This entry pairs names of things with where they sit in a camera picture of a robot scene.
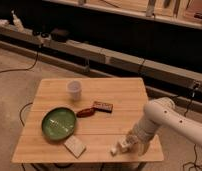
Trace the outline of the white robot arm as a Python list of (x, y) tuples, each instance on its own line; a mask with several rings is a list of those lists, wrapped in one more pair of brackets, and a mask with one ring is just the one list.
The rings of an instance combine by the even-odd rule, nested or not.
[(126, 135), (127, 149), (132, 150), (139, 143), (149, 143), (161, 126), (169, 127), (202, 148), (202, 123), (178, 114), (174, 101), (163, 97), (144, 105), (143, 116)]

